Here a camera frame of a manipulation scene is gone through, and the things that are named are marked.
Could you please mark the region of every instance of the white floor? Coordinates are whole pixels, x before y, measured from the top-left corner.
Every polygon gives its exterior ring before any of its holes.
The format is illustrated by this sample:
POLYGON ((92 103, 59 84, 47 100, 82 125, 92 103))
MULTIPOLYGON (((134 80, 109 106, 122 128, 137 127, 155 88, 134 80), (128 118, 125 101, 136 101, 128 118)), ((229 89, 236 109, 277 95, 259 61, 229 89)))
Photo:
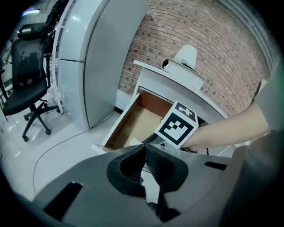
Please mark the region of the white floor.
MULTIPOLYGON (((48 105, 56 104, 55 101, 49 101, 48 105)), ((61 115, 54 110, 41 115, 51 129, 51 135, 45 134, 44 127, 36 119, 27 133, 29 141, 24 142, 21 136, 27 122, 23 116, 28 112, 29 109, 9 116, 8 122, 1 123, 3 131, 0 132, 0 151, 3 155, 1 167, 12 189, 29 200, 51 180, 76 163, 98 155, 91 149, 91 144, 100 144, 119 117, 119 114, 114 112, 109 120, 96 128, 52 148, 79 134, 79 129, 68 120, 67 113, 61 115), (43 154, 35 169, 34 194, 33 171, 37 160, 43 154)))

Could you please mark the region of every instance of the forearm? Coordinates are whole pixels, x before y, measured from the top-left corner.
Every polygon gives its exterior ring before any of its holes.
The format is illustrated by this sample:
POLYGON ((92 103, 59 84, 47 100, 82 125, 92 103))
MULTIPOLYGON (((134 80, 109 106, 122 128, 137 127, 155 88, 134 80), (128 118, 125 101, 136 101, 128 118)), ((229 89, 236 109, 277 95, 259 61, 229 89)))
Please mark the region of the forearm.
POLYGON ((182 147, 198 151, 207 147, 232 145, 255 139, 269 131, 256 104, 219 123, 200 127, 182 147))

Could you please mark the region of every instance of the mesh chair back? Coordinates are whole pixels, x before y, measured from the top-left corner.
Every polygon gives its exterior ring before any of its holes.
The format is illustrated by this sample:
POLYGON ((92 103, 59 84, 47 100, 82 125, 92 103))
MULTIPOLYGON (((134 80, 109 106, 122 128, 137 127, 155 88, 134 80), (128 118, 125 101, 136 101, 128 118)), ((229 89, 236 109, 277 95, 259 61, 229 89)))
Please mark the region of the mesh chair back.
POLYGON ((11 48, 13 89, 45 79, 43 55, 46 39, 17 39, 11 48))

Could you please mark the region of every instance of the white refrigerator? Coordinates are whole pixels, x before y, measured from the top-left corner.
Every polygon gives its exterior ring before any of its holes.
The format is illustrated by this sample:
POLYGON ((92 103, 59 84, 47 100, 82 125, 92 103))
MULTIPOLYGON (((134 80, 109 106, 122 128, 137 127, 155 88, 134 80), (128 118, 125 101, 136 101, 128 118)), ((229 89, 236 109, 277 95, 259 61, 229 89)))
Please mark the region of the white refrigerator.
POLYGON ((146 0, 78 0, 61 28, 58 77, 64 112, 82 132, 114 109, 123 65, 146 0))

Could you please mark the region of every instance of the brick wall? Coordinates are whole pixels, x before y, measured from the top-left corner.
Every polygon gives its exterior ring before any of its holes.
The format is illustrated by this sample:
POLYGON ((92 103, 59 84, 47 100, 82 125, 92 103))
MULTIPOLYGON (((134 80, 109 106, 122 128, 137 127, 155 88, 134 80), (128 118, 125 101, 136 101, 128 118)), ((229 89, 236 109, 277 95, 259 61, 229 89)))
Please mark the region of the brick wall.
POLYGON ((246 27, 211 0, 148 0, 123 67, 119 89, 132 94, 139 60, 161 68, 183 45, 197 49, 196 71, 206 78, 204 92, 229 116, 248 107, 262 78, 268 77, 261 50, 246 27))

